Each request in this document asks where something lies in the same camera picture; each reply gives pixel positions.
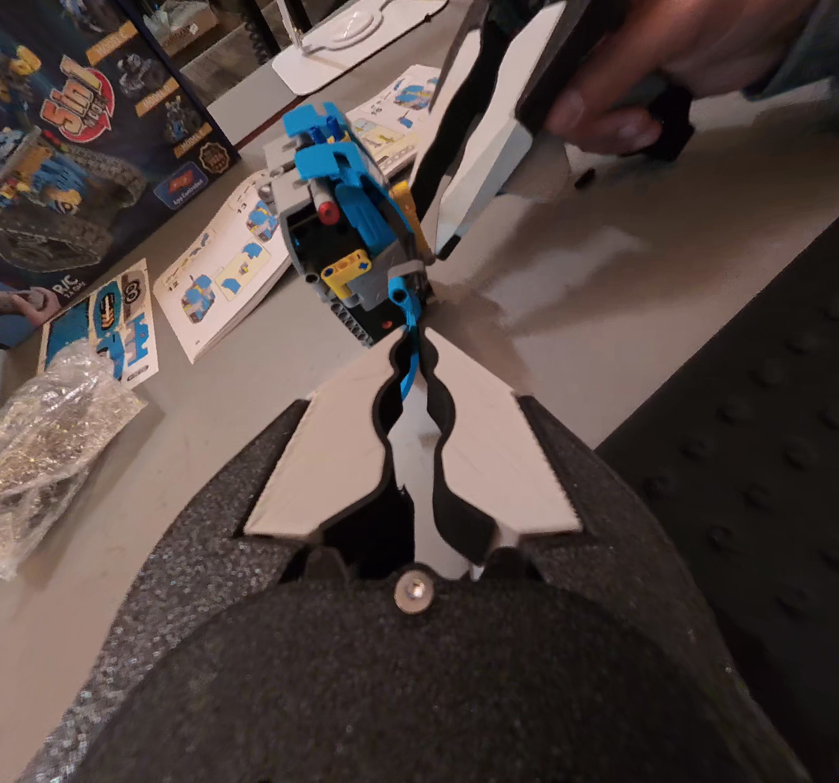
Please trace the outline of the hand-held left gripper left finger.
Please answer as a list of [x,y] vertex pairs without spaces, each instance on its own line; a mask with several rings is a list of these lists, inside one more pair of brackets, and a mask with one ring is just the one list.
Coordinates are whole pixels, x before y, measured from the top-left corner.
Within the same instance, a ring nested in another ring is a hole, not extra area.
[[400,327],[310,395],[245,535],[309,539],[383,492],[393,479],[388,435],[404,410],[409,360]]

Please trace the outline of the white instruction booklet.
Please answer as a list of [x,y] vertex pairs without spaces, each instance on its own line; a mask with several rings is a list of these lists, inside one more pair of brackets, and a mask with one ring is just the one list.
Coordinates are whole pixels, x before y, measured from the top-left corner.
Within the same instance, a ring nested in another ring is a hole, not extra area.
[[[410,66],[372,100],[349,115],[342,113],[388,180],[403,181],[399,177],[414,165],[440,73],[438,67]],[[191,364],[234,329],[293,267],[259,197],[266,180],[267,168],[245,180],[154,283],[154,295]]]

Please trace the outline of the clear plastic bag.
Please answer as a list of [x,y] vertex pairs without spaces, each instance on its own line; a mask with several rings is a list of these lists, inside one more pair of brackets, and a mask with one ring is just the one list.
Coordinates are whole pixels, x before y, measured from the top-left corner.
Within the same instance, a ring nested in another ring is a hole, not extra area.
[[86,340],[60,350],[2,408],[1,579],[11,581],[145,402]]

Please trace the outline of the person's right hand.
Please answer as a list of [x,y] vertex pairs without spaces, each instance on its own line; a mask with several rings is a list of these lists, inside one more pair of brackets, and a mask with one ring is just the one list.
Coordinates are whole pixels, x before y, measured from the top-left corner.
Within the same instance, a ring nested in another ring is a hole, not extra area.
[[820,0],[632,0],[545,122],[586,152],[626,156],[648,148],[663,127],[628,101],[645,76],[663,73],[695,98],[760,84],[784,57]]

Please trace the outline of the blue yellow toy brick model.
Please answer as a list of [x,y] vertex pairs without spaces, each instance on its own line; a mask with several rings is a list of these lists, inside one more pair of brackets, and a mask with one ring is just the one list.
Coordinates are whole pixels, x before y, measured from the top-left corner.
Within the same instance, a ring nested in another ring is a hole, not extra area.
[[366,348],[416,325],[434,256],[408,183],[384,176],[333,103],[297,107],[283,127],[258,193],[296,273]]

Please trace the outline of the printed paper sheet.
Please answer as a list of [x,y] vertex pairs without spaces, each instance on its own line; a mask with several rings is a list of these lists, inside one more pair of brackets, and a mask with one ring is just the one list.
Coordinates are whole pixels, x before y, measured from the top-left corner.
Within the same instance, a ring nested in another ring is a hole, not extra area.
[[148,264],[141,259],[67,307],[42,329],[37,373],[79,340],[110,360],[113,375],[136,388],[159,372]]

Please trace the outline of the grey desk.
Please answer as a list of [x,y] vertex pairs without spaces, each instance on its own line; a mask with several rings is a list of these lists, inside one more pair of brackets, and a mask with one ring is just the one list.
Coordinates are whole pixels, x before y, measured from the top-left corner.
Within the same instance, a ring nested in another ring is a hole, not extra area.
[[472,565],[435,527],[439,430],[418,380],[389,432],[393,479],[309,539],[243,528],[309,397],[370,348],[299,276],[196,364],[165,315],[150,402],[86,500],[2,585],[2,781],[497,781],[525,714],[467,722],[539,607],[588,597],[654,631],[688,674],[749,692],[672,541],[590,448],[728,320],[730,279],[777,253],[772,216],[822,200],[830,151],[736,129],[681,165],[616,156],[554,204],[496,197],[430,268],[430,328],[520,397],[582,536],[505,538]]

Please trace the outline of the person's right forearm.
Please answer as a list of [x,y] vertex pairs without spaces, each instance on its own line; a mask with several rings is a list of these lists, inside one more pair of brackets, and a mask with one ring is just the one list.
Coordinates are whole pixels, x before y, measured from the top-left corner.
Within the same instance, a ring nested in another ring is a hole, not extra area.
[[750,101],[779,96],[838,75],[838,0],[818,0],[783,60],[741,90]]

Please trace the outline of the dark blue toy kit box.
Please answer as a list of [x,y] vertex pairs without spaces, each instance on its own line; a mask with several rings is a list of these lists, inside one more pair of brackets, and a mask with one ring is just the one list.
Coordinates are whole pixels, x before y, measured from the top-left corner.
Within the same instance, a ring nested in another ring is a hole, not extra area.
[[2,350],[237,161],[129,0],[1,0]]

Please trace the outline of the blue curved panel piece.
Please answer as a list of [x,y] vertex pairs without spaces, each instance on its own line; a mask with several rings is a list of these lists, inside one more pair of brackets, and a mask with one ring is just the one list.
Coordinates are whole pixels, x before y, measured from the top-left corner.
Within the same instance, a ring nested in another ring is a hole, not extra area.
[[409,368],[401,380],[400,393],[404,401],[409,395],[420,365],[419,322],[423,306],[419,295],[405,275],[388,279],[388,297],[403,313],[406,337],[409,342]]

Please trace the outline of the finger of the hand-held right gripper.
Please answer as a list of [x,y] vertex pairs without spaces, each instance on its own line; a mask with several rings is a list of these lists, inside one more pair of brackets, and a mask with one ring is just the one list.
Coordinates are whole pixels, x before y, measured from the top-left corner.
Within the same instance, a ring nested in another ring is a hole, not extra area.
[[458,34],[420,133],[409,187],[417,213],[430,210],[446,175],[460,165],[471,132],[488,107],[512,33],[497,24]]
[[516,118],[515,109],[566,5],[561,0],[545,6],[512,39],[500,62],[488,107],[438,206],[435,254],[440,260],[450,255],[530,151],[534,132]]

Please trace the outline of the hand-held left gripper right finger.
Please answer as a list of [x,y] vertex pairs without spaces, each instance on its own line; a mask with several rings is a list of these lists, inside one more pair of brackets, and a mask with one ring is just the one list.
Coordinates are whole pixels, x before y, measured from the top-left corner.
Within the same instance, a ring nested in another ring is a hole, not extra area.
[[423,330],[427,411],[439,430],[432,509],[441,538],[485,565],[512,538],[582,536],[520,397],[433,329]]

